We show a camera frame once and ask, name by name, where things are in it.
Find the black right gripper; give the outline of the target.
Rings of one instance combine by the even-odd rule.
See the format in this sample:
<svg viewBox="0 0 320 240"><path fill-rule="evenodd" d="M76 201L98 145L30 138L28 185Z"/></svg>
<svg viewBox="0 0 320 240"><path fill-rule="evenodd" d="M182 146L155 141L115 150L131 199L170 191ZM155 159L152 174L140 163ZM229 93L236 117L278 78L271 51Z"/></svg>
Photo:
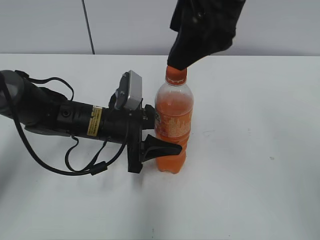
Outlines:
<svg viewBox="0 0 320 240"><path fill-rule="evenodd" d="M227 50L236 36L245 0L179 0L170 21L177 38L167 65L184 70L198 60Z"/></svg>

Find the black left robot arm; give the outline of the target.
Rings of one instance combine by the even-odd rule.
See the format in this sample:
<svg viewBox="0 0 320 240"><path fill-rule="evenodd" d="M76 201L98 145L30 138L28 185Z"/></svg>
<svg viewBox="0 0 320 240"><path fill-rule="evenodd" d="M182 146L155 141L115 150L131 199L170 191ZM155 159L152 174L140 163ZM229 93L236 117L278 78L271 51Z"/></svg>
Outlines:
<svg viewBox="0 0 320 240"><path fill-rule="evenodd" d="M96 175L107 170L111 161L94 157L81 170L59 170L44 163L28 142L25 131L45 136L64 136L77 141L87 138L104 144L120 144L127 152L128 171L140 173L143 163L165 156L177 156L182 147L143 130L155 127L155 109L143 105L142 78L134 71L125 72L108 107L74 101L45 87L47 79L34 79L19 70L0 73L0 113L14 121L18 134L34 160L43 168L64 176Z"/></svg>

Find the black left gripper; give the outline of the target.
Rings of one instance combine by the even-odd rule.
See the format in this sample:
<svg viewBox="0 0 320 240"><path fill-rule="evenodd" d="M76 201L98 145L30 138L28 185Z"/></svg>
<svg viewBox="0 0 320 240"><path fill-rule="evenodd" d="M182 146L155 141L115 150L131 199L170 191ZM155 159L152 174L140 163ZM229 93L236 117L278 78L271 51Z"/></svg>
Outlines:
<svg viewBox="0 0 320 240"><path fill-rule="evenodd" d="M156 119L155 108L149 104L143 108L142 102L128 115L127 169L129 173L140 173L143 162L159 157L178 156L182 151L181 145L160 140L150 134L144 141L142 140L143 129L153 130Z"/></svg>

